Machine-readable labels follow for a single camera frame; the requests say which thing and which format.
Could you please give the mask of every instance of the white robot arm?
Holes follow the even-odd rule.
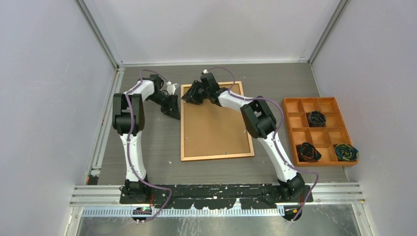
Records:
[[[230,93],[228,91],[224,91],[219,95],[218,99],[222,107],[228,107],[237,112],[241,112],[240,108],[252,102],[253,98],[245,97],[245,96],[236,94],[232,91]],[[271,159],[272,164],[274,165],[278,179],[283,182],[292,180],[297,175],[297,172],[289,168],[284,163],[283,158],[288,163],[291,163],[291,161],[289,160],[287,153],[285,152],[284,148],[282,147],[281,142],[279,141],[278,134],[275,136],[275,141],[272,136],[273,136],[273,132],[270,132],[265,139],[260,137],[260,138],[257,138],[257,140],[262,144],[262,146],[267,151],[267,154],[269,158]],[[283,155],[283,158],[280,157],[277,149],[275,148],[274,142],[276,142],[276,144],[278,145],[278,148],[281,154]]]
[[[178,110],[178,96],[174,95],[175,85],[170,82],[167,83],[170,92],[164,93],[160,91],[163,86],[163,80],[158,75],[151,75],[148,79],[138,81],[137,84],[125,93],[116,93],[113,96],[113,128],[117,130],[120,135],[120,139],[123,143],[124,155],[126,159],[126,188],[144,189],[146,186],[139,181],[137,176],[133,173],[131,166],[134,167],[138,176],[147,181],[147,173],[144,167],[142,158],[142,146],[141,137],[142,130],[145,125],[145,116],[143,109],[143,101],[151,100],[158,105],[161,105],[161,112],[165,115],[179,119]],[[131,127],[131,114],[128,109],[126,94],[128,94],[129,100],[133,109],[133,132],[128,139],[130,127]]]
[[[190,90],[182,97],[188,103],[202,104],[204,99],[220,107],[228,107],[242,114],[246,130],[267,151],[274,165],[281,193],[286,197],[296,195],[304,186],[301,175],[290,168],[292,165],[278,135],[273,137],[276,119],[265,100],[244,97],[220,88],[212,73],[204,71],[200,81],[194,81]]]

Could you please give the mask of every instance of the black cable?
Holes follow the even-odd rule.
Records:
[[[302,143],[297,145],[297,154],[300,161],[316,162],[322,158],[322,155],[310,143]]]
[[[339,161],[356,161],[359,156],[359,151],[350,144],[337,144],[334,151]]]
[[[326,116],[319,111],[312,111],[307,115],[308,126],[324,127],[326,125]]]

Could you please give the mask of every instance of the orange wooden tray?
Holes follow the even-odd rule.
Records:
[[[356,161],[338,161],[333,145],[351,144],[345,122],[334,97],[300,97],[282,100],[287,134],[296,166],[354,166]],[[325,127],[309,127],[307,114],[320,111],[326,116]],[[297,145],[311,143],[322,155],[317,162],[298,159]]]

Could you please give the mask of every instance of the gray tabletop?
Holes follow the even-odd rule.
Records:
[[[216,65],[159,66],[148,67],[173,83],[191,84],[198,80],[201,71]],[[268,97],[281,103],[284,97],[317,97],[316,83],[307,63],[238,64],[224,65],[236,80],[242,81],[246,96]],[[128,67],[124,73],[120,91],[134,86],[139,71],[144,67]],[[218,82],[231,81],[232,77],[223,70],[213,71]],[[142,134],[144,164],[149,181],[156,184],[195,183],[264,183],[277,182],[275,169],[261,144],[253,140],[255,157],[181,162],[180,121],[165,116],[160,106],[145,102],[145,128]],[[270,106],[277,120],[281,119],[278,109]],[[291,156],[285,127],[279,138]],[[318,172],[320,182],[346,182],[342,167],[305,168]],[[126,164],[123,147],[117,132],[111,129],[104,154],[99,184],[124,184]],[[314,182],[315,176],[302,174],[304,180]]]

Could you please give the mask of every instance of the cork board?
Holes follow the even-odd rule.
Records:
[[[228,88],[232,82],[220,82]],[[181,97],[191,85],[181,86]],[[242,82],[232,91],[243,95]],[[240,112],[205,99],[202,105],[181,101],[181,161],[253,157],[252,137]]]

